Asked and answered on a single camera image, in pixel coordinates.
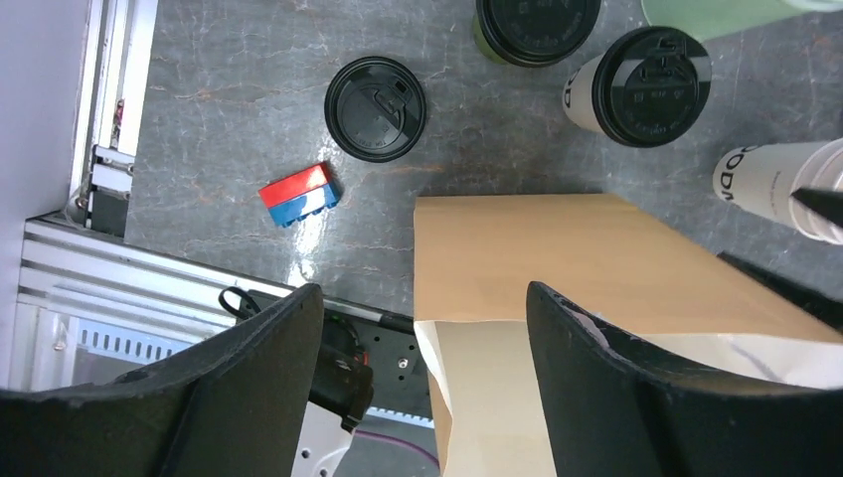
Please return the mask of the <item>brown paper bag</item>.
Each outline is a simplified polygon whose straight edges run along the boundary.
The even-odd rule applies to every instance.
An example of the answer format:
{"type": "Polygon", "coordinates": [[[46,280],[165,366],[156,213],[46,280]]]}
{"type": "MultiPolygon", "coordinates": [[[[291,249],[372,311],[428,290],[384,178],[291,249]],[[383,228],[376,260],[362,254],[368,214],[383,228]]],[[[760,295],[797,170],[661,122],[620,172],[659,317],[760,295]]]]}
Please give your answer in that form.
{"type": "Polygon", "coordinates": [[[445,476],[552,476],[529,349],[540,281],[643,338],[701,354],[726,338],[842,365],[842,338],[611,194],[422,197],[415,331],[445,476]]]}

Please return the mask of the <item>black plastic cup lid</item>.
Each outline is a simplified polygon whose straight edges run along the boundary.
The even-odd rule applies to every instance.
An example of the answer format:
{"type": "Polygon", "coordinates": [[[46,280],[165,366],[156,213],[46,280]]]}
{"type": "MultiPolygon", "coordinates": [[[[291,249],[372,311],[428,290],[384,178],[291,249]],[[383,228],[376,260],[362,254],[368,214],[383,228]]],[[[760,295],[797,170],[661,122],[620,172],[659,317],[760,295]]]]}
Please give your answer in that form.
{"type": "Polygon", "coordinates": [[[576,51],[591,34],[600,6],[594,0],[477,0],[474,16],[506,65],[534,69],[576,51]]]}

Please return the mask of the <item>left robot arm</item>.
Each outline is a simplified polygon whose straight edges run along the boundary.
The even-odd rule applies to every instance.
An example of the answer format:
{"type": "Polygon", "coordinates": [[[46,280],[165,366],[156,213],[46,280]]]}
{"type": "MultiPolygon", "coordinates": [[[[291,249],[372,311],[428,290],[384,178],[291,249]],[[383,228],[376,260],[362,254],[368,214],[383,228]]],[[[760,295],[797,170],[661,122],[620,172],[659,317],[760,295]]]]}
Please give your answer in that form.
{"type": "MultiPolygon", "coordinates": [[[[5,476],[330,476],[373,372],[322,344],[306,285],[104,385],[1,395],[5,476]]],[[[449,476],[838,476],[842,347],[646,335],[533,282],[504,340],[439,324],[449,476]]]]}

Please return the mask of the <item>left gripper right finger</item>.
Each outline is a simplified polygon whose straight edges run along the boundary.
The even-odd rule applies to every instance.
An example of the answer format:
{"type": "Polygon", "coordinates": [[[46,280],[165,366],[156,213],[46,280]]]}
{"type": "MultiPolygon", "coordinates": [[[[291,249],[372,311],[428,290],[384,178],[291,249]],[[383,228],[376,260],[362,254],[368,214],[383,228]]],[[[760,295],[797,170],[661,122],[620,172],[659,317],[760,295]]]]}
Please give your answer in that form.
{"type": "Polygon", "coordinates": [[[526,323],[560,476],[838,476],[842,395],[663,350],[533,281],[526,323]]]}

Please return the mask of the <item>white paper coffee cup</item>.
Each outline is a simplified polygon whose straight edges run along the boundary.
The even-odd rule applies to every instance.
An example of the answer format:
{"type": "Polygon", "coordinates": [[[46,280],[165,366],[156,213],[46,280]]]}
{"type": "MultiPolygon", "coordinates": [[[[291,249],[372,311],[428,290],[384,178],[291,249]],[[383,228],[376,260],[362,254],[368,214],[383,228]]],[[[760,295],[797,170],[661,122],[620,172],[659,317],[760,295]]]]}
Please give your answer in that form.
{"type": "Polygon", "coordinates": [[[605,54],[583,64],[565,83],[563,107],[568,119],[581,129],[606,135],[609,85],[605,54]]]}

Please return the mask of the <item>stack of white paper cups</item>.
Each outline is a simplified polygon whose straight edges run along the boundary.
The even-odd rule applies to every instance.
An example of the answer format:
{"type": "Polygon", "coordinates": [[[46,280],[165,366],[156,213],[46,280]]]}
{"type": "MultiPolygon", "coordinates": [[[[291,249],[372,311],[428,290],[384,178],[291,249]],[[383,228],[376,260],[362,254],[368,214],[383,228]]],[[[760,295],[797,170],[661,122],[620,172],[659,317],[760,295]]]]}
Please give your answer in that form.
{"type": "Polygon", "coordinates": [[[809,239],[842,243],[842,228],[797,203],[801,188],[842,190],[842,141],[745,146],[725,154],[714,169],[718,199],[794,229],[809,239]]]}

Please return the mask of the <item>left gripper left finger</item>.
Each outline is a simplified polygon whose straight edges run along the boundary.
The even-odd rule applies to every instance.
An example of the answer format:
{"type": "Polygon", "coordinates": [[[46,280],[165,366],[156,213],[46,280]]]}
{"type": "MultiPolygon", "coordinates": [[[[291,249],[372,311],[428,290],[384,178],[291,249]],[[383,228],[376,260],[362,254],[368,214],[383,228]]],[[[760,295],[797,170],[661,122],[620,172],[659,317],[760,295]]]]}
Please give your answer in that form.
{"type": "Polygon", "coordinates": [[[288,476],[321,343],[306,284],[104,384],[1,395],[5,476],[288,476]]]}

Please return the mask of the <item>green paper coffee cup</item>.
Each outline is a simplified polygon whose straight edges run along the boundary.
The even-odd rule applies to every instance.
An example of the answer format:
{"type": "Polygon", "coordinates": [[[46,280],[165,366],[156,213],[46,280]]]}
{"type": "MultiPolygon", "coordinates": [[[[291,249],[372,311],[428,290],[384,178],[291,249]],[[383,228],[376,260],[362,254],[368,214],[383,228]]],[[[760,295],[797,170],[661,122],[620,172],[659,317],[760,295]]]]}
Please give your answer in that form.
{"type": "Polygon", "coordinates": [[[477,15],[475,15],[472,19],[471,31],[475,46],[477,47],[481,55],[483,55],[487,60],[496,65],[507,64],[507,62],[492,49],[489,42],[485,38],[481,29],[479,17],[477,15]]]}

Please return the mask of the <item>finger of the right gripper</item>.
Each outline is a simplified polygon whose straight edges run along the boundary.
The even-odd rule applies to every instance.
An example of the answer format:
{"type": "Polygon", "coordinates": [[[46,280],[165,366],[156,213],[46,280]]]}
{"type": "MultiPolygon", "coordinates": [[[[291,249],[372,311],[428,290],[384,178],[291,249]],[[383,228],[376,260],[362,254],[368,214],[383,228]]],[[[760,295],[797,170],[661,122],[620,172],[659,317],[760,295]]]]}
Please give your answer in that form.
{"type": "Polygon", "coordinates": [[[720,252],[718,258],[839,333],[842,332],[841,300],[829,297],[727,252],[720,252]]]}
{"type": "Polygon", "coordinates": [[[830,222],[839,229],[843,226],[842,192],[826,189],[800,188],[790,197],[797,203],[830,222]]]}

